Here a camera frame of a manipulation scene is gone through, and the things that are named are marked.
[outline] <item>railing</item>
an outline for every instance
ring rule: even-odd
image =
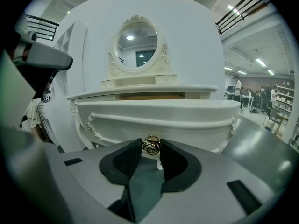
[[[44,18],[35,17],[31,15],[26,15],[28,27],[33,30],[38,38],[53,41],[55,33],[59,27],[59,24],[52,21],[46,20]]]
[[[243,21],[246,17],[253,15],[254,13],[268,6],[269,3],[271,3],[269,0],[241,0],[227,14],[225,14],[224,17],[222,17],[219,22],[216,23],[219,34],[222,35],[235,24]]]

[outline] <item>fluorescent light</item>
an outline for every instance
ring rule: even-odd
[[[257,62],[259,62],[263,67],[266,67],[265,63],[262,62],[260,59],[256,59]]]
[[[228,8],[229,8],[230,10],[232,10],[234,7],[232,7],[231,5],[228,5]],[[240,15],[240,13],[238,12],[237,9],[234,9],[234,12],[237,13],[238,15]]]
[[[271,70],[268,70],[268,72],[269,72],[271,75],[274,75],[274,73],[273,73]]]

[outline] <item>gray panel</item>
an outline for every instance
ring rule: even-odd
[[[195,155],[202,165],[199,179],[186,191],[163,193],[154,209],[140,223],[232,223],[246,216],[227,182],[241,180],[261,202],[272,190],[241,165],[223,155],[174,141],[170,143]]]
[[[299,159],[289,145],[244,117],[238,118],[234,136],[221,154],[254,173],[275,192],[286,187]]]
[[[61,156],[64,161],[74,158],[83,160],[83,162],[70,165],[67,168],[86,192],[107,208],[115,201],[121,199],[124,186],[112,184],[107,180],[100,171],[100,160],[131,142],[132,140],[97,149],[65,153],[61,154]]]
[[[44,144],[44,147],[52,175],[69,207],[74,223],[131,223],[104,208],[80,186],[53,144]]]

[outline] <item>white vanity table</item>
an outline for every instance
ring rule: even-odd
[[[215,85],[178,84],[167,54],[156,24],[138,15],[126,20],[108,54],[109,79],[97,92],[67,97],[89,149],[91,142],[107,146],[151,134],[217,153],[225,148],[240,103],[210,100]]]

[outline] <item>black slot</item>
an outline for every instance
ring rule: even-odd
[[[262,204],[240,180],[228,182],[227,185],[247,215],[262,206]]]
[[[70,166],[70,165],[73,165],[73,164],[76,164],[76,163],[79,163],[79,162],[82,162],[83,160],[80,159],[80,158],[75,158],[75,159],[69,159],[69,160],[66,160],[64,161],[65,165],[66,166]]]

